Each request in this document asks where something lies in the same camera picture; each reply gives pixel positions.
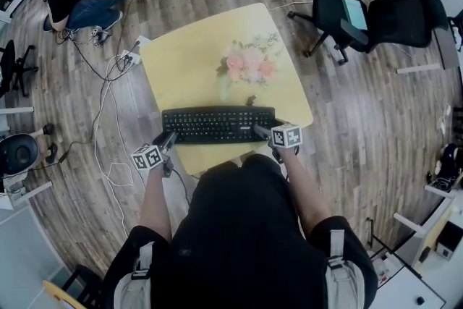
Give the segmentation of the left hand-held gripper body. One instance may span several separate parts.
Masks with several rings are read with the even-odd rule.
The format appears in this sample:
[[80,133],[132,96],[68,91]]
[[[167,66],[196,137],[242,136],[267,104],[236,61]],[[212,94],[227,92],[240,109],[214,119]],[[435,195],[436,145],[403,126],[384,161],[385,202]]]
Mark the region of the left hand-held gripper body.
[[163,169],[163,177],[169,178],[174,169],[169,151],[174,147],[176,139],[175,132],[162,132],[151,144],[139,147],[131,154],[136,170],[151,170],[160,166]]

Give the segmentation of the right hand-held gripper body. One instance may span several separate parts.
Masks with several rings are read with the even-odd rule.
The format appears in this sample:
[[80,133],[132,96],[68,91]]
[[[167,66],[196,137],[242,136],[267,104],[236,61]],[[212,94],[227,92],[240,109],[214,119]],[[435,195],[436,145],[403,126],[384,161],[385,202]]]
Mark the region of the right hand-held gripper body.
[[301,128],[295,124],[283,123],[279,126],[266,129],[258,124],[255,124],[254,133],[262,140],[267,142],[271,149],[272,156],[275,159],[281,159],[278,152],[279,148],[292,149],[297,156],[302,144]]

